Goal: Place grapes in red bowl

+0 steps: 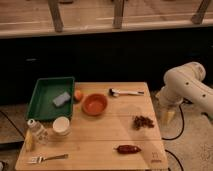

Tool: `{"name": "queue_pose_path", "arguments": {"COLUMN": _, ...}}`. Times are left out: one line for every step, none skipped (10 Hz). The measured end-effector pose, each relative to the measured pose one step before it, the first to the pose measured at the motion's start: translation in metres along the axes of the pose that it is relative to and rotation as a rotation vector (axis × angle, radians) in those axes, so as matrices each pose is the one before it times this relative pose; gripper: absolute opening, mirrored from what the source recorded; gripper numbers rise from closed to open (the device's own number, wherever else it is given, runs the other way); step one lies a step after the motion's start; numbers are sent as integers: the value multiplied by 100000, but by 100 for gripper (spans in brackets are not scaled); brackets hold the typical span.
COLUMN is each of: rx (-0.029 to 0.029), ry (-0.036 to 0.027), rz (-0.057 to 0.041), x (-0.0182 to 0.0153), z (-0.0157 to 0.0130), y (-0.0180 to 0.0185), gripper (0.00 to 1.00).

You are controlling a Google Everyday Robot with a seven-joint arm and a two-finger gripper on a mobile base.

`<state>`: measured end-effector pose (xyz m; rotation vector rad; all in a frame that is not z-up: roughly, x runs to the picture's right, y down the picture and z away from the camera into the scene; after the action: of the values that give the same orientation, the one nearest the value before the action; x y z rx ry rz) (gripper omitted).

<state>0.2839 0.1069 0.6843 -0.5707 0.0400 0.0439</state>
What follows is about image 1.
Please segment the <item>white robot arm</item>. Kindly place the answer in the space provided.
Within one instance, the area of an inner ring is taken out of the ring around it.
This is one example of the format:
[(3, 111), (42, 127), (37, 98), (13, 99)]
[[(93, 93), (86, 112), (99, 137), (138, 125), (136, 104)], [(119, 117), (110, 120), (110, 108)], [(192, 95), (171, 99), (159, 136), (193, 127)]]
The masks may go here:
[(206, 70), (198, 62), (189, 62), (165, 72), (164, 86), (156, 95), (162, 107), (161, 121), (164, 124), (172, 120), (175, 107), (183, 99), (198, 105), (213, 119), (213, 88), (203, 83), (205, 76)]

